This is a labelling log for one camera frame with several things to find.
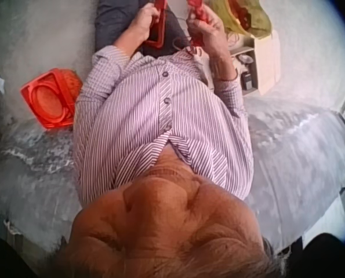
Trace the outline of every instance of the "orange plastic basket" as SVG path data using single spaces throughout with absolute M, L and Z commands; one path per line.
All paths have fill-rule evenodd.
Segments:
M 21 88 L 38 121 L 47 129 L 71 126 L 82 81 L 69 69 L 54 68 Z

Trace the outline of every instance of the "striped shirt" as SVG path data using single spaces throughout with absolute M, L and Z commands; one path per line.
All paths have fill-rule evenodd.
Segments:
M 253 158 L 242 90 L 214 81 L 186 51 L 131 59 L 115 46 L 93 56 L 77 99 L 74 161 L 82 205 L 155 165 L 170 143 L 195 174 L 240 199 L 250 190 Z

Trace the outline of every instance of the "gray couch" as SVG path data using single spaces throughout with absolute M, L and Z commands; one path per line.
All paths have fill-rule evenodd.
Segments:
M 255 177 L 246 199 L 276 251 L 313 225 L 345 187 L 345 120 L 332 111 L 246 97 Z M 0 213 L 51 250 L 81 209 L 72 132 L 14 125 L 0 144 Z

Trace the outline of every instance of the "eye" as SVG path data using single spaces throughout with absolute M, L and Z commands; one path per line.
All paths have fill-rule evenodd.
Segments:
M 233 230 L 219 224 L 213 224 L 198 230 L 193 237 L 193 243 L 195 246 L 199 247 L 215 239 L 235 239 L 236 237 Z
M 118 252 L 123 250 L 119 241 L 117 241 L 112 235 L 108 235 L 106 233 L 94 233 L 91 235 L 91 237 L 106 243 L 110 248 L 113 248 Z

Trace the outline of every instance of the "hand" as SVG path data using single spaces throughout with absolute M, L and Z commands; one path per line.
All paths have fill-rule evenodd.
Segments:
M 159 22 L 160 14 L 161 12 L 155 8 L 153 3 L 148 3 L 139 10 L 128 29 L 144 42 L 149 38 L 153 18 L 156 23 Z
M 202 34 L 204 43 L 202 48 L 211 58 L 230 58 L 223 21 L 208 6 L 203 5 L 203 9 L 208 16 L 208 23 L 196 19 L 193 10 L 189 13 L 187 25 L 190 36 L 197 37 Z

